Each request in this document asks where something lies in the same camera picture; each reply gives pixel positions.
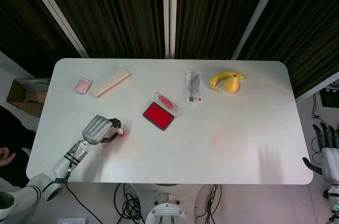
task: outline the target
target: robotic arm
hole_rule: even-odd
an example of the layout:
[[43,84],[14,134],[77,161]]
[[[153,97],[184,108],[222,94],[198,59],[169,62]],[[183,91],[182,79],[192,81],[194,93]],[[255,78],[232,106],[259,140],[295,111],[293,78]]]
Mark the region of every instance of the robotic arm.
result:
[[92,145],[112,142],[119,134],[123,134],[119,120],[95,116],[83,130],[83,140],[75,143],[54,167],[54,181],[45,174],[39,174],[33,177],[25,188],[16,192],[0,192],[0,223],[10,214],[37,204],[41,198],[46,201],[53,199]]
[[302,158],[305,165],[315,173],[322,175],[324,180],[331,185],[324,196],[329,198],[333,216],[327,223],[339,223],[339,130],[321,122],[321,129],[313,124],[316,132],[319,151],[322,154],[322,166],[317,167],[310,163],[307,158]]

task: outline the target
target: white table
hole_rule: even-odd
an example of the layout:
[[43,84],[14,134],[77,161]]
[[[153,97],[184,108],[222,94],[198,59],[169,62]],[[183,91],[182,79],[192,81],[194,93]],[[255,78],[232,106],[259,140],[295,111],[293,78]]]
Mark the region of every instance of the white table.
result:
[[[95,98],[79,95],[118,71],[132,76]],[[202,71],[203,103],[186,102],[186,70]],[[208,86],[214,73],[246,74],[238,92]],[[143,117],[158,91],[179,107],[162,131]],[[52,168],[100,114],[126,131],[99,144],[72,172],[73,182],[181,184],[308,184],[313,173],[286,67],[276,61],[63,59],[54,69],[27,167],[29,178]]]

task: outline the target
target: white floor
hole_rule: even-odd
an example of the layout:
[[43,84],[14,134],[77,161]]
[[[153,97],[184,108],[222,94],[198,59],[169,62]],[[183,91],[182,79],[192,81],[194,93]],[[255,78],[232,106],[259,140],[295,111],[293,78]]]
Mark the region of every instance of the white floor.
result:
[[[15,76],[0,69],[0,104],[21,119],[27,128],[35,130],[39,119],[33,118],[6,103],[6,94]],[[312,98],[298,105],[310,154],[312,153],[310,141],[314,137],[312,124],[315,122],[311,117],[312,106]],[[317,114],[321,115],[329,124],[337,125],[339,122],[338,111],[338,109],[322,107],[318,96]],[[117,222],[118,215],[112,202],[116,184],[70,183],[69,186],[79,199],[93,210],[104,223]],[[323,190],[328,188],[329,186],[323,181],[322,177],[317,174],[314,175],[314,179],[309,185],[224,185],[221,204],[214,219],[216,223],[223,224],[324,224],[331,215],[329,204],[322,196]],[[0,179],[1,191],[14,191],[15,189]],[[197,197],[195,202],[196,215],[204,213],[208,189],[208,186],[204,186]],[[56,224],[58,219],[71,217],[87,217],[90,220],[89,223],[98,223],[64,189],[54,200],[40,202],[35,208],[29,209],[19,216],[9,218],[7,223]],[[203,220],[198,219],[197,223],[203,223]]]

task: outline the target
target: pear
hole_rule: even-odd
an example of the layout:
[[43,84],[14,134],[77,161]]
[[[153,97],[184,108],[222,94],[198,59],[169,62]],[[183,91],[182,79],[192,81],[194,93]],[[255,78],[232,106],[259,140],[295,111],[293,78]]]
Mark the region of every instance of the pear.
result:
[[229,93],[233,93],[239,88],[239,80],[237,74],[227,77],[224,82],[224,89]]

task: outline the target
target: red ink pad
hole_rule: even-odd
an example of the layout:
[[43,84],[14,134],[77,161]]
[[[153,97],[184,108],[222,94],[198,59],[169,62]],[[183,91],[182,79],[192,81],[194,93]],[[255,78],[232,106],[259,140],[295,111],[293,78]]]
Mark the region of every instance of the red ink pad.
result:
[[174,119],[172,114],[168,113],[155,102],[153,102],[144,112],[144,117],[162,130],[166,130]]

